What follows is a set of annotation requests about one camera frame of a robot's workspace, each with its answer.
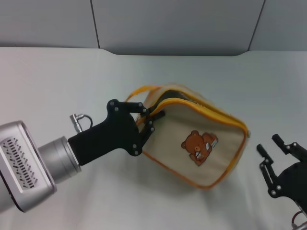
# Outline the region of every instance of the ventilation grille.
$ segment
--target ventilation grille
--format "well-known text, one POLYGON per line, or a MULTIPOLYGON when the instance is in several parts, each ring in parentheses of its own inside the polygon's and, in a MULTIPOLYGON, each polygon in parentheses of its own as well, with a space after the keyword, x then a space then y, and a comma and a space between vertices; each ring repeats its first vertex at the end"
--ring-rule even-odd
POLYGON ((37 178, 31 169, 27 155, 18 143, 18 139, 12 137, 4 140, 1 143, 1 148, 23 190, 35 187, 37 178))

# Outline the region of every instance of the brown bear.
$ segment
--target brown bear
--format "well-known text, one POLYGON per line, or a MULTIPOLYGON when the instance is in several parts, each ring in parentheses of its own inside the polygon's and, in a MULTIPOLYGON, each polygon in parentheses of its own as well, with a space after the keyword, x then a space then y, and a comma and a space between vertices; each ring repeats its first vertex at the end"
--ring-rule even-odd
POLYGON ((181 144, 181 147, 186 149, 190 158, 200 166, 206 161, 217 142, 218 138, 215 134, 204 133, 201 136, 198 131, 194 130, 181 144))

